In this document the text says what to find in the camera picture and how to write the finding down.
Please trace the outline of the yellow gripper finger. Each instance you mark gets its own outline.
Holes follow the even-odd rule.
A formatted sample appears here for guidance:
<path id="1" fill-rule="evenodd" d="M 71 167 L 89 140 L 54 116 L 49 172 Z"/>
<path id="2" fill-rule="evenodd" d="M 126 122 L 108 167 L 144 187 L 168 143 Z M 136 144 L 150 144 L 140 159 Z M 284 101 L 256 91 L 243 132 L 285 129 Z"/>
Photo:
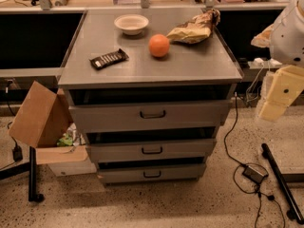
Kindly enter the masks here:
<path id="1" fill-rule="evenodd" d="M 265 30 L 255 36 L 251 45 L 258 48 L 268 48 L 270 46 L 270 36 L 274 25 L 268 26 Z"/>
<path id="2" fill-rule="evenodd" d="M 304 90 L 304 68 L 285 66 L 271 75 L 271 84 L 262 97 L 258 117 L 275 122 Z"/>

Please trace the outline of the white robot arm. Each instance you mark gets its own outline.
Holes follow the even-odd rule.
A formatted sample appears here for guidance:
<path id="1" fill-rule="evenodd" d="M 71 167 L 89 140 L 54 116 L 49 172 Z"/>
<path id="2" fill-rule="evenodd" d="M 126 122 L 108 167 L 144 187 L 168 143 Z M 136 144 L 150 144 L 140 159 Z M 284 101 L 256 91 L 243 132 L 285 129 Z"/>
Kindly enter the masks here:
<path id="1" fill-rule="evenodd" d="M 282 67 L 264 78 L 257 116 L 275 122 L 304 90 L 304 0 L 291 0 L 251 45 L 268 48 Z"/>

